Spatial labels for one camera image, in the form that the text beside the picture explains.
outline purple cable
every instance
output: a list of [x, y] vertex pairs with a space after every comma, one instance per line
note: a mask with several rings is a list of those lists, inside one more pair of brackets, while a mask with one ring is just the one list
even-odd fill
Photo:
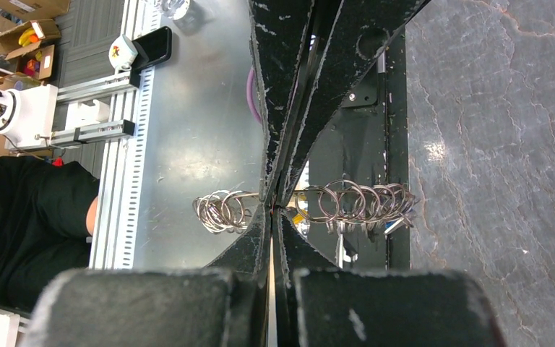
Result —
[[254, 94], [252, 92], [252, 87], [254, 86], [254, 75], [254, 67], [251, 67], [250, 73], [248, 73], [248, 82], [246, 83], [246, 99], [248, 100], [248, 107], [250, 107], [250, 112], [252, 112], [252, 116], [254, 116], [254, 119], [262, 124], [260, 114], [258, 113], [256, 105], [254, 105]]

